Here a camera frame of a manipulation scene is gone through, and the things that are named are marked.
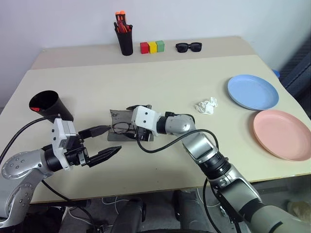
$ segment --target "red block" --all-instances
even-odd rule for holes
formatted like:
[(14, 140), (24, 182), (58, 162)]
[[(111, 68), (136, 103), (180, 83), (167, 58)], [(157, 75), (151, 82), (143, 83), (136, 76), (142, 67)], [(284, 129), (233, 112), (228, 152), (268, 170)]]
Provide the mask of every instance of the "red block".
[(141, 52), (141, 54), (149, 52), (149, 47), (148, 47), (148, 43), (147, 42), (141, 42), (141, 44), (140, 44), (140, 52)]

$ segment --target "eyeglasses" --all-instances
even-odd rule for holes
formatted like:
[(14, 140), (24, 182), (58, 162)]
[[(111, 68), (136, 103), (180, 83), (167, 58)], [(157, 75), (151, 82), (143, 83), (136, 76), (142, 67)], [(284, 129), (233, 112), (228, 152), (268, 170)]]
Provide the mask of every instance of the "eyeglasses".
[(117, 134), (127, 133), (128, 131), (136, 131), (136, 128), (131, 123), (119, 122), (112, 125), (112, 129)]
[(191, 44), (187, 43), (178, 43), (176, 44), (178, 52), (187, 52), (188, 49), (191, 49), (192, 52), (199, 52), (202, 49), (202, 43), (194, 42)]

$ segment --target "wall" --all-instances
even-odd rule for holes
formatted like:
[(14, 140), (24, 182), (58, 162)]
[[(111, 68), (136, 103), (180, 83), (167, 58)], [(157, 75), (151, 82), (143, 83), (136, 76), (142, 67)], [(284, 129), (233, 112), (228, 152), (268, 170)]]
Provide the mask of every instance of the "wall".
[(280, 69), (310, 32), (310, 9), (310, 0), (1, 0), (0, 107), (41, 48), (116, 43), (118, 10), (135, 41), (240, 35)]

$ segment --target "crumpled tissue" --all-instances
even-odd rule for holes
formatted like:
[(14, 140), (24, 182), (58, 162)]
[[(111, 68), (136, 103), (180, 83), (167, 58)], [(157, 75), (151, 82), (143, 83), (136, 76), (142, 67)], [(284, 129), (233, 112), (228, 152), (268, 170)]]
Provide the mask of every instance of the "crumpled tissue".
[(194, 107), (199, 113), (211, 115), (214, 113), (214, 108), (217, 106), (217, 99), (211, 97), (209, 100), (198, 102)]

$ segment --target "table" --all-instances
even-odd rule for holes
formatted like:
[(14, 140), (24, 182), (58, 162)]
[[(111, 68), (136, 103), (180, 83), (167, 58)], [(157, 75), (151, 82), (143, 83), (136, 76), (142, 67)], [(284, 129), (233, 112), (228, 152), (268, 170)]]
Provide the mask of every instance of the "table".
[[(213, 131), (221, 153), (251, 182), (309, 174), (311, 160), (290, 162), (267, 152), (252, 131), (258, 112), (238, 106), (226, 91), (232, 76), (262, 77), (279, 93), (280, 100), (274, 109), (293, 114), (311, 128), (303, 109), (270, 68), (239, 37), (197, 41), (203, 43), (200, 53), (175, 52), (174, 44), (180, 41), (166, 42), (166, 51), (157, 54), (139, 54), (135, 45), (135, 54), (129, 57), (122, 56), (117, 45), (46, 50), (38, 56), (0, 115), (0, 150), (17, 130), (39, 117), (28, 109), (31, 97), (50, 89), (58, 92), (73, 114), (77, 131), (111, 124), (110, 109), (151, 104), (158, 112), (192, 114), (197, 128)], [(209, 97), (218, 99), (214, 114), (196, 112), (194, 104)], [(16, 140), (6, 158), (50, 144), (51, 128), (48, 121), (33, 125)], [(156, 149), (174, 139), (161, 135), (143, 145)], [(75, 200), (203, 185), (203, 173), (180, 143), (147, 154), (135, 142), (108, 142), (107, 134), (85, 142), (90, 156), (117, 145), (122, 145), (122, 149), (108, 161), (92, 168), (75, 166), (70, 172), (58, 171), (46, 182)], [(32, 203), (56, 200), (60, 198), (39, 184)]]

